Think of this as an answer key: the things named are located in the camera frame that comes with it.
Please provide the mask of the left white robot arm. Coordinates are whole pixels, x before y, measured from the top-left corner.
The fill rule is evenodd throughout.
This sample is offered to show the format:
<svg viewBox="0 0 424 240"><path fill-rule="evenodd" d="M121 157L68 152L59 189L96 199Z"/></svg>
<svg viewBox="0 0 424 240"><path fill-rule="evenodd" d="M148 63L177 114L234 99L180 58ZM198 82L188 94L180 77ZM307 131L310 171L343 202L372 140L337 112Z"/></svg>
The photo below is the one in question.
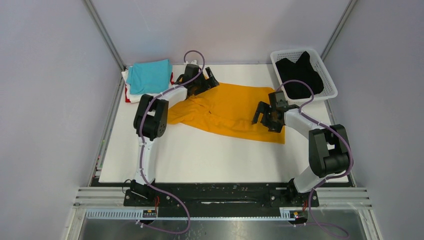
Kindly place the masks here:
<svg viewBox="0 0 424 240"><path fill-rule="evenodd" d="M155 200L155 192L149 186L156 178L158 138L166 131L169 108L219 84L209 67L187 63L184 73L169 89L156 95L141 96L133 120L138 140L138 166L130 188L136 192L135 197L142 205L148 206Z"/></svg>

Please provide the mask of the yellow t-shirt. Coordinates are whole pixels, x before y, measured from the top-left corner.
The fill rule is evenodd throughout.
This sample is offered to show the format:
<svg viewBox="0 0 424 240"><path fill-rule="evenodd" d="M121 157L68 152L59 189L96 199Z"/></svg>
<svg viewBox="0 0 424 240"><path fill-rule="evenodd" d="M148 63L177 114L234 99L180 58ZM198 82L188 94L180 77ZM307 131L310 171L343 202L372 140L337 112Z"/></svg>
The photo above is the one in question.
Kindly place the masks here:
<svg viewBox="0 0 424 240"><path fill-rule="evenodd" d="M260 123L252 124L258 103L268 104L272 92L271 87L220 83L170 107L167 122L227 137L284 144L284 131L270 132Z"/></svg>

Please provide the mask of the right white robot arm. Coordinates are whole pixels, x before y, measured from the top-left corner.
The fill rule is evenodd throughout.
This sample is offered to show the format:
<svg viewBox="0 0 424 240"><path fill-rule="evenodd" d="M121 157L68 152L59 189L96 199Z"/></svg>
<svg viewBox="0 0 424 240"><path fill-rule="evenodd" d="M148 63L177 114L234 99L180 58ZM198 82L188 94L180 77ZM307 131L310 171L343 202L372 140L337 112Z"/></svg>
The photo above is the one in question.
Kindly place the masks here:
<svg viewBox="0 0 424 240"><path fill-rule="evenodd" d="M252 123L261 123L273 133L289 127L308 141L309 165L289 181L285 192L287 201L299 206L319 184L351 170L353 157L347 131L343 125L326 125L304 113L301 106L289 104L282 91L272 92L268 98L269 103L258 103Z"/></svg>

